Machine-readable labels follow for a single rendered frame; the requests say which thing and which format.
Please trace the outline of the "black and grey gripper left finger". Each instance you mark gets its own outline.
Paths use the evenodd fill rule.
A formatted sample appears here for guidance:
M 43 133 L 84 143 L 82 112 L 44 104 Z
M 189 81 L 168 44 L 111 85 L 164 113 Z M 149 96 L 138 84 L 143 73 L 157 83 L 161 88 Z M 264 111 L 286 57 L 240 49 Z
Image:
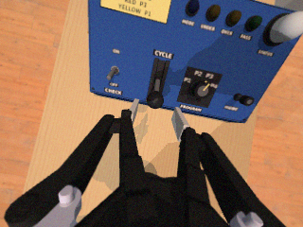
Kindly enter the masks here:
M 81 196 L 113 133 L 119 133 L 119 185 L 124 183 L 126 227 L 157 227 L 157 213 L 134 136 L 139 99 L 121 117 L 105 114 L 64 163 L 6 210 L 8 227 L 74 227 Z M 109 135 L 108 135 L 109 134 Z

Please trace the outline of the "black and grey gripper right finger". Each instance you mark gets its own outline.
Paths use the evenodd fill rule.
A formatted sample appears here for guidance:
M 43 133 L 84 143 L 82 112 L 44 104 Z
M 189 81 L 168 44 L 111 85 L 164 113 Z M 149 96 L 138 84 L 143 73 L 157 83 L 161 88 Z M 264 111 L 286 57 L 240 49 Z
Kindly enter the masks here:
M 286 227 L 258 199 L 209 133 L 196 133 L 178 107 L 171 122 L 181 142 L 177 177 L 185 178 L 184 227 L 218 227 L 206 178 L 230 227 Z

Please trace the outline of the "blue control panel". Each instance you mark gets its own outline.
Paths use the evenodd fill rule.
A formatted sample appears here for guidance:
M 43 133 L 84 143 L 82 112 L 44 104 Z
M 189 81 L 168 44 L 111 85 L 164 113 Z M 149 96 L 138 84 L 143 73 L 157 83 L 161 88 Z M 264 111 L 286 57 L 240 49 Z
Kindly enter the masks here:
M 302 34 L 257 0 L 88 0 L 89 89 L 246 123 Z

